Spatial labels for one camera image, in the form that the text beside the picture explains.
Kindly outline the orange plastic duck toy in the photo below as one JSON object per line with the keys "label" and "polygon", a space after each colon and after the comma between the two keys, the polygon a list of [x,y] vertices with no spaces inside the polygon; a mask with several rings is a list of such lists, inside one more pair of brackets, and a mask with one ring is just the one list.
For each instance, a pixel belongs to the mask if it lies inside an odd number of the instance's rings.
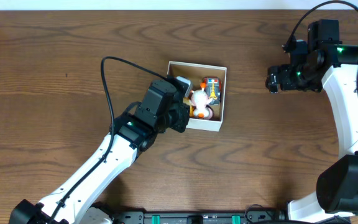
{"label": "orange plastic duck toy", "polygon": [[184,102],[184,104],[186,104],[190,107],[189,116],[190,116],[190,118],[193,118],[194,117],[194,114],[193,114],[194,106],[191,104],[191,100],[189,98],[184,97],[183,102]]}

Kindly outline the pink and white duck toy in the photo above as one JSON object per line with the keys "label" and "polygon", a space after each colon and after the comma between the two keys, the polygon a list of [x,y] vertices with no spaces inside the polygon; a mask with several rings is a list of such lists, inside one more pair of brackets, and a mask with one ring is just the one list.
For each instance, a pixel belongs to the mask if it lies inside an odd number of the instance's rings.
{"label": "pink and white duck toy", "polygon": [[209,98],[205,83],[200,84],[199,90],[191,90],[189,102],[193,107],[192,118],[210,120],[213,117],[213,111],[209,107],[212,99]]}

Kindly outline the red toy fire truck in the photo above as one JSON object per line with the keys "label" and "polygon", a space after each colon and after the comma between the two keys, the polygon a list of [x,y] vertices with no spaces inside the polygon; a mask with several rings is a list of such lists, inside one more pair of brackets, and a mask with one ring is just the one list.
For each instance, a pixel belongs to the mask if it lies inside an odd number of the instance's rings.
{"label": "red toy fire truck", "polygon": [[211,99],[211,105],[218,105],[221,103],[221,81],[217,77],[205,77],[203,83],[206,84],[205,92],[209,99]]}

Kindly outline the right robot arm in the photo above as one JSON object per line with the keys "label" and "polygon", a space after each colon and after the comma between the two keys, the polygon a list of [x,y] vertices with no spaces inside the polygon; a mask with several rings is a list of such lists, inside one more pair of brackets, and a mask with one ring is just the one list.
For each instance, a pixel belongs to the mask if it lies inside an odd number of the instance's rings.
{"label": "right robot arm", "polygon": [[328,38],[283,49],[290,63],[268,69],[267,89],[325,91],[339,140],[338,161],[319,175],[313,193],[288,203],[287,217],[319,223],[358,215],[358,46]]}

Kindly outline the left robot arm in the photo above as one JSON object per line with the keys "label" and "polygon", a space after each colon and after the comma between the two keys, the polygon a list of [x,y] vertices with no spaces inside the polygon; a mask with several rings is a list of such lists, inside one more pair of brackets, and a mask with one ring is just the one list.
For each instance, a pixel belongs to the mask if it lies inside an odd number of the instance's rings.
{"label": "left robot arm", "polygon": [[189,79],[154,80],[142,101],[114,119],[94,154],[58,189],[33,204],[22,200],[9,223],[79,223],[106,187],[170,128],[179,133],[189,122],[183,102],[193,88]]}

